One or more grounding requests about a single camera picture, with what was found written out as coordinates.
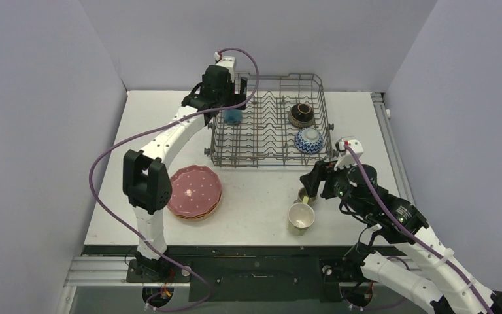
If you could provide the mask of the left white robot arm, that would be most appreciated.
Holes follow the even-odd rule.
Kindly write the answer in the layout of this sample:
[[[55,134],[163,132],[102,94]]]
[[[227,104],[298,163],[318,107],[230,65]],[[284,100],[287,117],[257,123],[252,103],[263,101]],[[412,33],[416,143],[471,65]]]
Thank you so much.
[[[159,131],[140,150],[124,154],[122,190],[133,206],[142,235],[135,258],[152,281],[165,279],[172,266],[161,257],[167,250],[162,210],[173,193],[168,167],[185,144],[217,115],[218,108],[246,100],[246,88],[247,80],[242,78],[236,89],[234,58],[208,66],[201,82],[182,100],[172,126]]]

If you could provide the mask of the black patterned bowl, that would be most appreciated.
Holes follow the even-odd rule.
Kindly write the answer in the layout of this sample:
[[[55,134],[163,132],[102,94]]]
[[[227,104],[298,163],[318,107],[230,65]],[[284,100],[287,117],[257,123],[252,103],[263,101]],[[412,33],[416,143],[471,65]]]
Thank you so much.
[[[306,103],[298,103],[288,111],[288,120],[296,128],[309,128],[314,124],[313,108]]]

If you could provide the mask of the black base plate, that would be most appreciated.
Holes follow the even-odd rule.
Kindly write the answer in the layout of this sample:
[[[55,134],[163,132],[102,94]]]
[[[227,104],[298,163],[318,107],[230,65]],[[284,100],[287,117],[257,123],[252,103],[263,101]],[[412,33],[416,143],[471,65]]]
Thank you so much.
[[[181,267],[160,260],[156,266],[135,259],[134,245],[87,245],[82,254],[120,257],[127,264],[126,283],[141,283],[144,298],[165,303],[183,288],[189,299],[210,302],[282,302],[344,297],[365,305],[373,299],[373,283],[362,278],[344,254],[347,246],[237,247],[170,246],[166,255]]]

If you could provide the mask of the grey wire dish rack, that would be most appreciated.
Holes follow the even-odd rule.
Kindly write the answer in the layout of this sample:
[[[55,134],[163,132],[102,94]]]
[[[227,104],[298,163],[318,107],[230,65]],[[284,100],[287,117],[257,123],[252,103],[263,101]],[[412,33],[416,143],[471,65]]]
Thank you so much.
[[[224,121],[219,113],[209,122],[212,131],[205,155],[218,167],[309,167],[316,161],[333,156],[333,124],[329,123],[322,79],[312,73],[262,75],[239,72],[251,92],[259,89],[242,113],[238,124]],[[312,108],[312,128],[322,136],[322,149],[303,154],[295,146],[299,130],[291,125],[290,109],[299,103]]]

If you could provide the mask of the red patterned bowl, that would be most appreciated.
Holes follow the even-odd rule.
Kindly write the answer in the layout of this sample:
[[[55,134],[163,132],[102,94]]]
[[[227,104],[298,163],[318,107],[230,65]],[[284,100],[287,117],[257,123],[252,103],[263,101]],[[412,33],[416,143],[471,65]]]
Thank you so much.
[[[297,150],[303,154],[318,154],[322,151],[324,137],[314,128],[303,128],[294,139]]]

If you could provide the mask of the pale yellow mug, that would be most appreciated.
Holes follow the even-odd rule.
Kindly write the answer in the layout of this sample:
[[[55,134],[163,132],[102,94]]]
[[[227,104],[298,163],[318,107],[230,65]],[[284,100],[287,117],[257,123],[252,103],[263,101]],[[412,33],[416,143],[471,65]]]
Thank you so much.
[[[287,230],[290,235],[302,236],[314,224],[314,209],[302,200],[296,199],[287,212]]]

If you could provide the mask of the pink dotted plate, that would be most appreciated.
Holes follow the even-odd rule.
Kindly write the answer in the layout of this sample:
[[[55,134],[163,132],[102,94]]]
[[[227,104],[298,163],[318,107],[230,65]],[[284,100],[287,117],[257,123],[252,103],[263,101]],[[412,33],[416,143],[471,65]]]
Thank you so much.
[[[170,206],[183,209],[202,207],[216,203],[222,198],[222,184],[219,176],[209,167],[192,165],[176,171],[170,178],[173,189]]]

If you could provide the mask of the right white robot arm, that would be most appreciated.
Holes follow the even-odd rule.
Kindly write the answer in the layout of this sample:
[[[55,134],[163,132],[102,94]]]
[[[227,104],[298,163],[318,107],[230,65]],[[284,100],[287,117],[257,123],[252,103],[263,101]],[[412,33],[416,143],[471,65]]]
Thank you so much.
[[[502,291],[477,281],[411,202],[378,185],[374,167],[318,161],[299,180],[308,196],[339,198],[342,213],[357,216],[373,229],[373,237],[383,237],[424,273],[416,275],[358,243],[342,262],[347,277],[381,283],[427,313],[502,313]]]

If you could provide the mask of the small grey cup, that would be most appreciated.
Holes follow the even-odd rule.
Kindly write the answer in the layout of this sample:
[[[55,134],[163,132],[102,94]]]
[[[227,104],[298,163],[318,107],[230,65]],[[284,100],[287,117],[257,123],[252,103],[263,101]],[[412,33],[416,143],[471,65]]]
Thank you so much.
[[[316,201],[316,196],[309,196],[304,188],[300,188],[294,203],[307,203],[309,205]]]

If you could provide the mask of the blue floral mug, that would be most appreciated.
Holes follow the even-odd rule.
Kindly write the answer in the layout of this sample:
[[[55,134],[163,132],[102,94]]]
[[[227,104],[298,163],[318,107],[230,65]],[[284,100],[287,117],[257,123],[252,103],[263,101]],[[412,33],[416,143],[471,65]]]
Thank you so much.
[[[228,125],[238,125],[243,119],[242,111],[239,109],[225,110],[223,113],[223,121]]]

